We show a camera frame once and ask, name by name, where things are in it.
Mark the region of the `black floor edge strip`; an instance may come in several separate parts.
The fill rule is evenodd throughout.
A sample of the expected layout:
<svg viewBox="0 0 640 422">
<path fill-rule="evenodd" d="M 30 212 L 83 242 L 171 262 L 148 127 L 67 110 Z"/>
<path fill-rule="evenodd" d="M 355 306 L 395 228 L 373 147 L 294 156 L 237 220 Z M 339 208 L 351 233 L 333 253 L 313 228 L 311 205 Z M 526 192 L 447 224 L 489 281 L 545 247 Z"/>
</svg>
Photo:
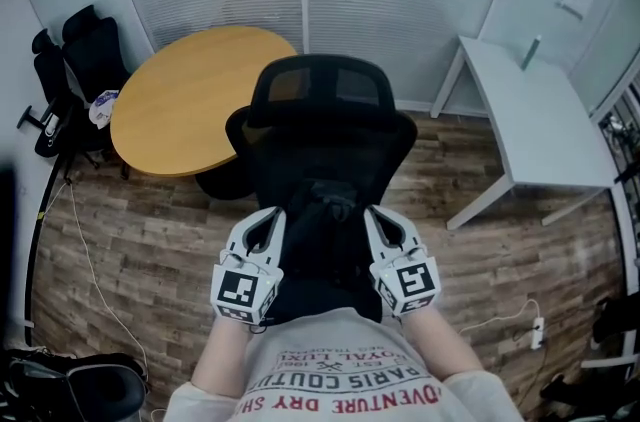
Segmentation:
<svg viewBox="0 0 640 422">
<path fill-rule="evenodd" d="M 59 170 L 64 164 L 64 161 L 65 159 L 63 157 L 58 157 L 55 160 L 53 167 L 51 169 L 46 187 L 44 189 L 43 196 L 42 196 L 40 205 L 38 207 L 38 211 L 36 213 L 36 222 L 35 222 L 34 231 L 32 235 L 31 246 L 29 250 L 29 260 L 28 260 L 28 267 L 27 267 L 26 281 L 25 281 L 24 337 L 27 344 L 32 343 L 33 327 L 30 326 L 30 323 L 32 322 L 32 286 L 33 286 L 37 250 L 39 245 L 42 223 L 44 220 L 44 212 L 46 211 L 49 201 L 51 200 L 51 192 L 56 182 L 56 179 L 58 178 Z"/>
</svg>

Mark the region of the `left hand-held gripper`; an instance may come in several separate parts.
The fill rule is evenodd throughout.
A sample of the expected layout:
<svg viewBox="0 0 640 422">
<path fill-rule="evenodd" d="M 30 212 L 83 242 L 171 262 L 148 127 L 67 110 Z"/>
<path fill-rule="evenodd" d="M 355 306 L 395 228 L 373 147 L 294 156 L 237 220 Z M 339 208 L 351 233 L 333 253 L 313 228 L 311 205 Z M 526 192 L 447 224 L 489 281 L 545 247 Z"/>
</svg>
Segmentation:
<svg viewBox="0 0 640 422">
<path fill-rule="evenodd" d="M 253 212 L 232 228 L 213 269 L 210 303 L 216 316 L 246 325 L 262 323 L 283 279 L 278 263 L 285 228 L 286 213 L 280 207 Z"/>
</svg>

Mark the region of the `person's white printed shirt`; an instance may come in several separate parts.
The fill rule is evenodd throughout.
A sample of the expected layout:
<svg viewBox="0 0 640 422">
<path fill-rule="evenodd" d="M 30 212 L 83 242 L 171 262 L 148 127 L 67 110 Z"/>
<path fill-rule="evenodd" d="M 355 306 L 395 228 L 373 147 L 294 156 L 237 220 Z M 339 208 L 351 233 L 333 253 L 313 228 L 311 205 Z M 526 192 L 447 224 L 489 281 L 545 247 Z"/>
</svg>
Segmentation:
<svg viewBox="0 0 640 422">
<path fill-rule="evenodd" d="M 250 334 L 243 395 L 212 395 L 190 379 L 163 422 L 524 422 L 484 368 L 434 377 L 402 323 L 340 308 Z"/>
</svg>

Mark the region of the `person's left forearm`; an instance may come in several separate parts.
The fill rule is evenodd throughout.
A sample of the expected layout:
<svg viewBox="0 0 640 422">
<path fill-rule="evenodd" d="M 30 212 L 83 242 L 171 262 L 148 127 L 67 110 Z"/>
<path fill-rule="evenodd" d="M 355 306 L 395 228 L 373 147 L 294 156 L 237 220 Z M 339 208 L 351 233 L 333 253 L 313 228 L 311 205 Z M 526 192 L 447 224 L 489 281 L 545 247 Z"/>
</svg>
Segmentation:
<svg viewBox="0 0 640 422">
<path fill-rule="evenodd" d="M 248 325 L 216 318 L 191 383 L 212 395 L 240 398 L 245 391 L 245 358 L 250 336 Z"/>
</svg>

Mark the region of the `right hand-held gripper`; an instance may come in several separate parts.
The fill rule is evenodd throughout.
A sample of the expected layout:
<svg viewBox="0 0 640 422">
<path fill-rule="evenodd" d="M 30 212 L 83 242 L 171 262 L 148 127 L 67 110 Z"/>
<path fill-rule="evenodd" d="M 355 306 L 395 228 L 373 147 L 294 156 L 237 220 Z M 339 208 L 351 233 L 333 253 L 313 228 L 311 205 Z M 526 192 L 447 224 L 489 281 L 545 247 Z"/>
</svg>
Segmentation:
<svg viewBox="0 0 640 422">
<path fill-rule="evenodd" d="M 390 313 L 402 317 L 431 305 L 442 286 L 436 259 L 413 251 L 423 246 L 415 224 L 379 205 L 365 209 L 364 223 L 374 261 L 370 266 L 374 290 Z"/>
</svg>

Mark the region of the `person's right forearm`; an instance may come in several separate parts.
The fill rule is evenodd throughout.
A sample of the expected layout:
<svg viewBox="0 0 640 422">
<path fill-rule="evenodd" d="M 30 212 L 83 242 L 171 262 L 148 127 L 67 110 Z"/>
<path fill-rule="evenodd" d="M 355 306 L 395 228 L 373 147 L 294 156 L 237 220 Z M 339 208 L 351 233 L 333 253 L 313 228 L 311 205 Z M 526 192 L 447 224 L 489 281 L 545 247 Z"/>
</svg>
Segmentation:
<svg viewBox="0 0 640 422">
<path fill-rule="evenodd" d="M 473 349 L 433 306 L 410 312 L 402 324 L 427 369 L 439 381 L 483 370 Z"/>
</svg>

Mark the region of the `green bottle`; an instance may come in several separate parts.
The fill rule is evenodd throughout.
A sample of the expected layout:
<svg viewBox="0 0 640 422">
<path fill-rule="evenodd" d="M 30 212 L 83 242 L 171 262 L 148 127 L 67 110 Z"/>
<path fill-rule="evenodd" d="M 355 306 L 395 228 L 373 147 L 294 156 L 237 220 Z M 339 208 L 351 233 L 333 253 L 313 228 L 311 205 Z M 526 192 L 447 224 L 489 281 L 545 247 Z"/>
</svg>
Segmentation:
<svg viewBox="0 0 640 422">
<path fill-rule="evenodd" d="M 542 36 L 541 35 L 537 35 L 531 42 L 531 45 L 529 46 L 521 64 L 520 64 L 520 68 L 522 71 L 525 71 L 528 66 L 530 65 L 531 61 L 533 60 L 533 58 L 535 57 L 537 50 L 540 46 L 541 43 L 541 39 Z"/>
</svg>

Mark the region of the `white shelf rack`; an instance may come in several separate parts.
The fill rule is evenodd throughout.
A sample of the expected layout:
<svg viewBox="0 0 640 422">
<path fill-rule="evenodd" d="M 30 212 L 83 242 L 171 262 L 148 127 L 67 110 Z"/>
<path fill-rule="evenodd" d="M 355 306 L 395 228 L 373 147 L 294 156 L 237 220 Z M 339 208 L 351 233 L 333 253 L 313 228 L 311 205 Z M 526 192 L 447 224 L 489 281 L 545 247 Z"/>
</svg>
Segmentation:
<svg viewBox="0 0 640 422">
<path fill-rule="evenodd" d="M 632 82 L 599 123 L 615 164 L 611 200 L 628 295 L 640 290 L 640 85 Z"/>
</svg>

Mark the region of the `black mesh office chair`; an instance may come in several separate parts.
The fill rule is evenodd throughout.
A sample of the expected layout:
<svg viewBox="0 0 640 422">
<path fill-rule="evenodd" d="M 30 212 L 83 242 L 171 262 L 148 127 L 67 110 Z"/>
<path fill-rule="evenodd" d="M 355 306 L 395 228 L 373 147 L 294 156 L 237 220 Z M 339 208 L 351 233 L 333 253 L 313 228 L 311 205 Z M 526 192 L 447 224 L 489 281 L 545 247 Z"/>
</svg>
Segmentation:
<svg viewBox="0 0 640 422">
<path fill-rule="evenodd" d="M 353 185 L 364 211 L 379 204 L 417 138 L 415 122 L 396 108 L 378 66 L 328 54 L 267 65 L 251 103 L 228 118 L 225 130 L 259 205 L 285 213 L 299 186 L 312 179 Z M 267 325 L 304 317 L 280 311 L 276 298 Z"/>
</svg>

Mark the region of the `round wooden table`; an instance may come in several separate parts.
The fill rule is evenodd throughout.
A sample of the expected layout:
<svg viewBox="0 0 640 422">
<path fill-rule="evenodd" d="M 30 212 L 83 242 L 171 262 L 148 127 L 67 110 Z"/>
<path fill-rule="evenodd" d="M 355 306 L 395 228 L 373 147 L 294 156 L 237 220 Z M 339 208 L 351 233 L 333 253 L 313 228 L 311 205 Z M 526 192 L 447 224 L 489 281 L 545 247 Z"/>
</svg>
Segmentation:
<svg viewBox="0 0 640 422">
<path fill-rule="evenodd" d="M 263 69 L 295 53 L 280 35 L 248 26 L 212 28 L 173 42 L 120 91 L 110 122 L 116 152 L 147 175 L 193 177 L 214 199 L 250 195 L 253 187 L 225 125 L 250 104 Z"/>
</svg>

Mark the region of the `white rectangular table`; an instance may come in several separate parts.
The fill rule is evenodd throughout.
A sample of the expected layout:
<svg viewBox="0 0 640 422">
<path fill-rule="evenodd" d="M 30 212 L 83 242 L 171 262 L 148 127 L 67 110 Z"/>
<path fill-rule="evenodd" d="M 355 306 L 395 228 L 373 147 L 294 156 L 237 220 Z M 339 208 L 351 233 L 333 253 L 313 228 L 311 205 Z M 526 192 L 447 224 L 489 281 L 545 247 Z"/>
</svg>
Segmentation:
<svg viewBox="0 0 640 422">
<path fill-rule="evenodd" d="M 521 67 L 506 48 L 460 37 L 430 115 L 437 118 L 468 68 L 488 114 L 504 173 L 446 224 L 455 230 L 516 186 L 579 190 L 548 226 L 613 187 L 615 164 L 564 71 L 539 59 Z"/>
</svg>

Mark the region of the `white printed cloth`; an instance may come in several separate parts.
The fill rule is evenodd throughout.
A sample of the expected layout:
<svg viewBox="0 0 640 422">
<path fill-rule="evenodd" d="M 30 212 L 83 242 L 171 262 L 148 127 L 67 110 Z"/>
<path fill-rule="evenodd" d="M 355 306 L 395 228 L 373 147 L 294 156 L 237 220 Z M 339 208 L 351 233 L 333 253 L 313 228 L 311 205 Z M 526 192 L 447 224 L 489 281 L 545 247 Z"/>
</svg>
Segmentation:
<svg viewBox="0 0 640 422">
<path fill-rule="evenodd" d="M 119 94 L 119 90 L 105 90 L 91 103 L 88 117 L 98 129 L 103 129 L 110 123 Z"/>
</svg>

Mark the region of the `black seat with grey rim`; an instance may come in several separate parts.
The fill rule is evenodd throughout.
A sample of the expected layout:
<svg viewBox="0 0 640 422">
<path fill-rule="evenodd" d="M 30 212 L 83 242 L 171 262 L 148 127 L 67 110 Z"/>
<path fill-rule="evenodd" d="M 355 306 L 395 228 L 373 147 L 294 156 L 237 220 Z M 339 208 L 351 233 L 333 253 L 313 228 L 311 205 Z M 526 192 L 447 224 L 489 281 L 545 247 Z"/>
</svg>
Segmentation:
<svg viewBox="0 0 640 422">
<path fill-rule="evenodd" d="M 83 422 L 122 422 L 138 414 L 147 390 L 147 373 L 124 353 L 72 359 L 66 372 Z"/>
</svg>

